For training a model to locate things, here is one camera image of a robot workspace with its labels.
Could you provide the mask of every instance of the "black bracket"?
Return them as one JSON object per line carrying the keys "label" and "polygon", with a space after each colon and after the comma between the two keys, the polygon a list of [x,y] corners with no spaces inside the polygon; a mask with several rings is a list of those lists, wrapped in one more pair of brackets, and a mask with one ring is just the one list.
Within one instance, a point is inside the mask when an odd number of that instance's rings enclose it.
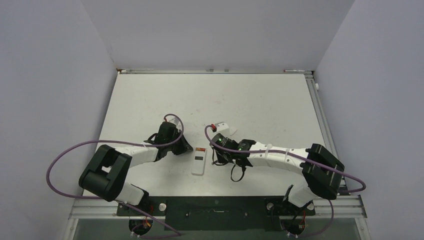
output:
{"label": "black bracket", "polygon": [[[310,160],[341,172],[345,171],[345,166],[320,144],[312,144],[312,147],[306,149],[306,152],[309,153],[307,158]],[[307,185],[314,194],[328,200],[337,198],[339,186],[342,181],[342,176],[340,174],[307,162],[301,163],[300,166],[303,168],[302,174]]]}
{"label": "black bracket", "polygon": [[[177,126],[171,122],[164,121],[159,127],[159,131],[153,135],[151,135],[147,140],[145,140],[145,143],[149,144],[166,144],[170,143],[178,138],[180,136],[181,131],[178,130]],[[186,152],[192,152],[193,147],[187,142],[186,138],[181,136],[179,141],[176,143],[169,145],[169,146],[163,146],[157,148],[157,156],[155,162],[159,161],[160,159],[164,158],[168,152],[172,152],[174,155],[181,155]]]}
{"label": "black bracket", "polygon": [[[79,177],[81,188],[92,192],[102,199],[115,200],[124,187],[132,157],[116,151],[108,145],[101,145]],[[109,172],[102,167],[111,167]]]}

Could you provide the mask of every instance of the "black mounting plate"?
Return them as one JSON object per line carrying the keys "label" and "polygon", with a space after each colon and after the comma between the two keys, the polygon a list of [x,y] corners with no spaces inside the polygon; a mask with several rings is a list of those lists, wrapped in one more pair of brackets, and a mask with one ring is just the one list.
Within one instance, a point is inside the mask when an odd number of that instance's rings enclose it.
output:
{"label": "black mounting plate", "polygon": [[[281,231],[273,226],[271,212],[266,205],[279,204],[282,196],[150,196],[153,216],[166,216],[165,223],[181,231],[199,230],[247,230],[264,229]],[[166,210],[160,211],[159,204],[165,203]],[[273,212],[278,216],[293,216],[293,211]],[[116,215],[141,216],[135,210],[119,204]],[[306,215],[315,215],[314,210],[306,210]]]}

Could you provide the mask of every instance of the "screw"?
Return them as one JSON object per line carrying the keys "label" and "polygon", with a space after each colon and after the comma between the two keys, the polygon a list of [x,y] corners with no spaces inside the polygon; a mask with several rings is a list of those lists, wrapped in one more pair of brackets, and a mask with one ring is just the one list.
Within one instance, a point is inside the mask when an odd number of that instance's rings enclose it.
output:
{"label": "screw", "polygon": [[159,211],[163,212],[165,209],[167,209],[167,205],[165,203],[159,204]]}
{"label": "screw", "polygon": [[314,210],[314,204],[311,202],[306,208],[312,211]]}
{"label": "screw", "polygon": [[272,202],[269,202],[269,203],[266,205],[266,209],[268,209],[268,211],[269,211],[269,210],[271,210],[273,207],[274,207],[274,203],[272,203]]}

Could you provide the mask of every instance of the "white wall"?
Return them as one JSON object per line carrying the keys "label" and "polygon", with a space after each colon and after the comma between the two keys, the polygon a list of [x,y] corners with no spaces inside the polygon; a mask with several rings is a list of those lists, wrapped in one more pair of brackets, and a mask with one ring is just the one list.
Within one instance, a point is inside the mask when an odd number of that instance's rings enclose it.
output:
{"label": "white wall", "polygon": [[[79,0],[0,3],[1,239],[61,239],[73,199],[46,169],[99,137],[116,70]],[[93,148],[65,157],[52,181],[78,192]]]}
{"label": "white wall", "polygon": [[368,183],[373,240],[424,239],[423,13],[356,0],[315,72],[339,157]]}
{"label": "white wall", "polygon": [[315,70],[354,0],[81,0],[123,69]]}

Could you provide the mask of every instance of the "glass panel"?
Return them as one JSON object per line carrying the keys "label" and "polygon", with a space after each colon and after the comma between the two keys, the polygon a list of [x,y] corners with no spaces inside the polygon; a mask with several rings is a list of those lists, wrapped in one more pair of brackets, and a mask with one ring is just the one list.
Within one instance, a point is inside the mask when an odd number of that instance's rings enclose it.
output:
{"label": "glass panel", "polygon": [[[329,219],[306,219],[304,233],[313,233],[321,230]],[[134,240],[130,237],[128,219],[80,219],[75,231],[74,240]],[[262,229],[249,229],[245,231],[181,231],[181,237],[175,240],[281,240],[286,239],[284,231],[268,231]],[[164,231],[161,225],[154,224],[145,236],[159,236],[171,234]],[[332,226],[320,235],[307,237],[308,240],[360,240],[358,228],[354,218],[336,218]]]}

